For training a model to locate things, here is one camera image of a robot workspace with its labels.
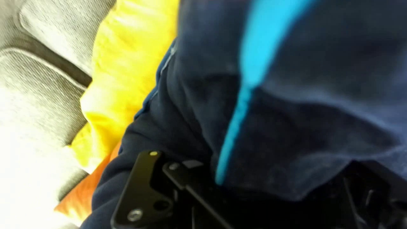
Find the navy fabric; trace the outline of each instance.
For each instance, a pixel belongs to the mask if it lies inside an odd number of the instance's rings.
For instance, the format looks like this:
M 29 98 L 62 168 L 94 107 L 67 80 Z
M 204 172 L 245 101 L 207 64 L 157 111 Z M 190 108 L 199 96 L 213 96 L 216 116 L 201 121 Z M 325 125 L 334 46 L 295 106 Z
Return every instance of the navy fabric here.
M 238 102 L 220 152 L 216 177 L 217 185 L 225 182 L 235 140 L 240 134 L 253 91 L 268 75 L 281 44 L 297 18 L 307 12 L 314 0 L 257 0 L 250 3 L 245 30 L 239 47 L 240 89 Z
M 141 152 L 216 168 L 240 87 L 249 3 L 183 0 L 175 54 L 127 129 L 81 228 L 109 228 Z M 254 91 L 225 189 L 300 200 L 352 161 L 376 161 L 407 180 L 404 22 L 404 0 L 319 0 L 299 18 Z

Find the gray upholstery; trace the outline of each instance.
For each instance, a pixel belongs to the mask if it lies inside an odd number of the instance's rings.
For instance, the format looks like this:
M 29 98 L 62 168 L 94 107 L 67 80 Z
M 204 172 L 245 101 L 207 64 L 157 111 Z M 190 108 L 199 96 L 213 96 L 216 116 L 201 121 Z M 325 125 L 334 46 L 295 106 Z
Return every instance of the gray upholstery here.
M 112 4 L 112 0 L 29 0 L 19 19 L 33 37 L 90 75 L 96 26 Z
M 63 150 L 113 0 L 0 0 L 0 228 L 75 228 L 53 208 L 85 173 Z

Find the cyan stripe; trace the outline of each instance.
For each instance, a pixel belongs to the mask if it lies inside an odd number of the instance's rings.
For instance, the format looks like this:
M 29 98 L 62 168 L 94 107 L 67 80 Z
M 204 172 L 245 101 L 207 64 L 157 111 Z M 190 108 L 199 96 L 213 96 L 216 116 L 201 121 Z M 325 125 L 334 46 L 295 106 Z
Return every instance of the cyan stripe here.
M 239 56 L 240 91 L 216 168 L 216 183 L 226 178 L 240 126 L 248 113 L 253 91 L 260 86 L 291 26 L 314 0 L 251 0 Z

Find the hood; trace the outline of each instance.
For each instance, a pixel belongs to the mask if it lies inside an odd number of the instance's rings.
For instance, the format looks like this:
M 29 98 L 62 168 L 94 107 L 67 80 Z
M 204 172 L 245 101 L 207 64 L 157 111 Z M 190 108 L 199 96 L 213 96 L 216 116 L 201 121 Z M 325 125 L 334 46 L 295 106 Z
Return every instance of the hood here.
M 407 178 L 407 2 L 199 0 L 173 74 L 216 183 L 300 200 L 352 161 Z

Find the yellow fabric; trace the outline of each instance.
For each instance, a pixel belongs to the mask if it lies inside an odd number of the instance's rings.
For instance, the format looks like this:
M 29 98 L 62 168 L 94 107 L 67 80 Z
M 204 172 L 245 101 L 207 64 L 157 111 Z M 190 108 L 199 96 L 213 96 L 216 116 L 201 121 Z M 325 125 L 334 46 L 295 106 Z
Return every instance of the yellow fabric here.
M 81 98 L 87 124 L 71 149 L 91 173 L 119 143 L 155 86 L 155 73 L 175 37 L 179 0 L 117 0 L 93 49 L 93 83 Z

